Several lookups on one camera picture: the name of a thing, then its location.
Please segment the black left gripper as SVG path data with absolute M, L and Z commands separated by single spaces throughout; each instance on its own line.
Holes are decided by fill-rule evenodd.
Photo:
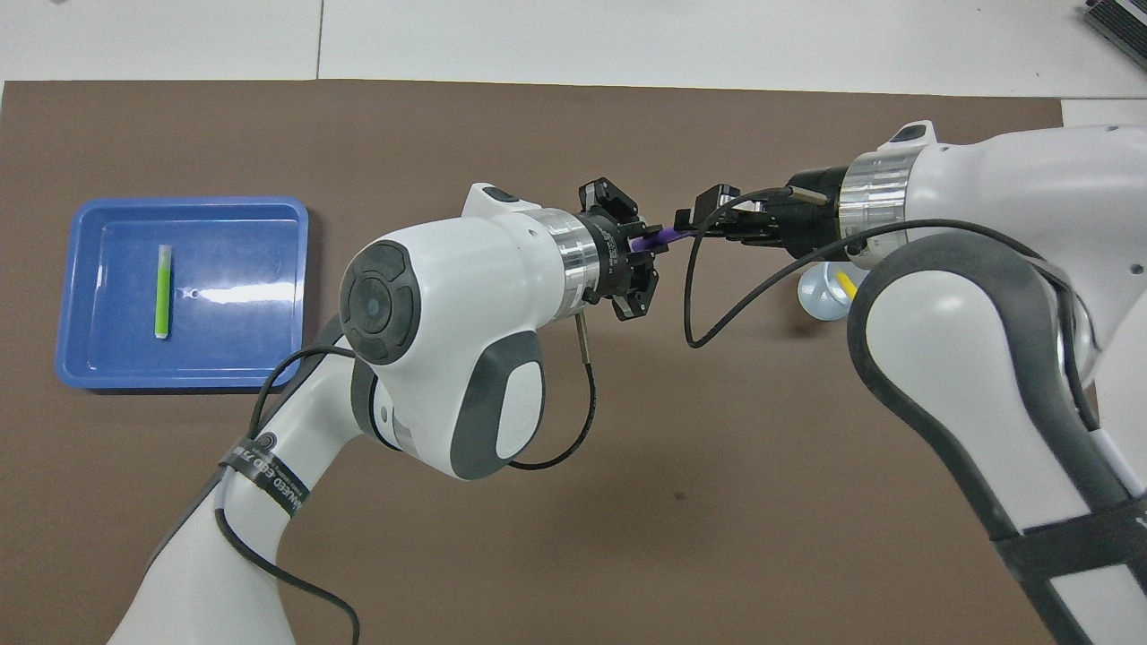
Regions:
M 618 320 L 632 320 L 649 312 L 660 281 L 655 258 L 668 252 L 668 244 L 635 244 L 638 240 L 657 240 L 663 226 L 648 226 L 638 205 L 612 181 L 598 178 L 579 188 L 582 212 L 578 220 L 590 232 L 596 249 L 598 274 L 587 281 L 582 301 L 596 305 L 603 298 L 612 302 Z M 674 213 L 673 236 L 697 238 L 713 210 L 680 209 Z M 705 238 L 727 238 L 735 227 L 735 212 L 718 213 L 709 223 Z

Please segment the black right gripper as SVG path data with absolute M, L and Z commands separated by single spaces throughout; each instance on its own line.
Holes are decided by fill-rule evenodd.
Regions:
M 820 168 L 799 172 L 788 180 L 791 187 L 826 196 L 824 205 L 799 201 L 795 195 L 774 193 L 754 199 L 754 207 L 749 207 L 748 202 L 734 207 L 729 217 L 729 240 L 739 244 L 777 246 L 794 258 L 838 240 L 837 203 L 846 172 L 845 165 Z M 740 189 L 728 184 L 717 184 L 704 191 L 697 196 L 697 220 L 707 220 L 738 196 Z

